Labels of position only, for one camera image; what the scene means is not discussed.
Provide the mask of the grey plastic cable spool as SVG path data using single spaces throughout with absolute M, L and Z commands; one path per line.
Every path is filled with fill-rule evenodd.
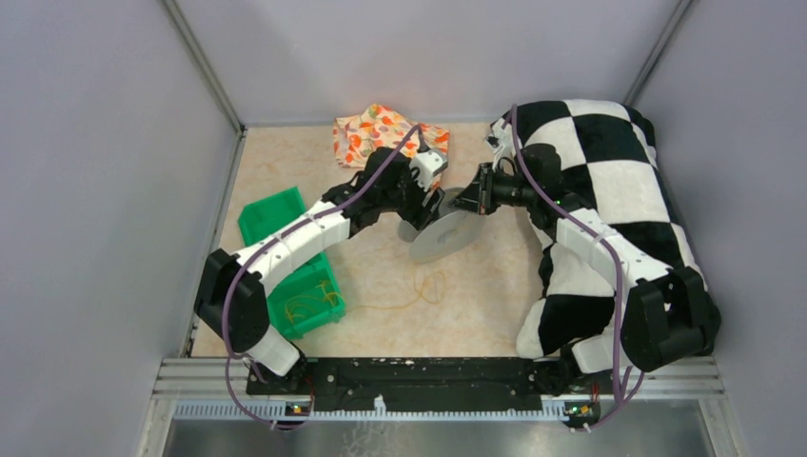
M 406 221 L 400 222 L 398 236 L 409 244 L 411 261 L 417 264 L 435 262 L 467 247 L 481 235 L 485 222 L 483 216 L 449 206 L 462 191 L 462 188 L 445 191 L 438 218 L 428 227 L 417 230 Z

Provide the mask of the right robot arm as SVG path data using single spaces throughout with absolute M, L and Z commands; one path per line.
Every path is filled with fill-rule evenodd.
M 583 392 L 597 372 L 627 365 L 651 372 L 682 358 L 713 352 L 721 325 L 702 276 L 651 257 L 605 224 L 561 175 L 554 147 L 516 152 L 513 173 L 481 163 L 451 208 L 488 215 L 500 206 L 524 207 L 536 226 L 576 254 L 615 291 L 615 311 L 601 334 L 567 345 L 558 366 L 561 385 Z

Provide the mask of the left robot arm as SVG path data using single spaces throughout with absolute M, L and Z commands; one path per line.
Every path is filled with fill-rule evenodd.
M 431 223 L 444 193 L 445 165 L 399 163 L 359 171 L 329 189 L 308 211 L 235 253 L 218 248 L 206 258 L 194 312 L 225 342 L 231 356 L 269 369 L 269 382 L 293 393 L 305 381 L 302 352 L 272 323 L 266 299 L 314 256 L 395 212 L 410 225 Z

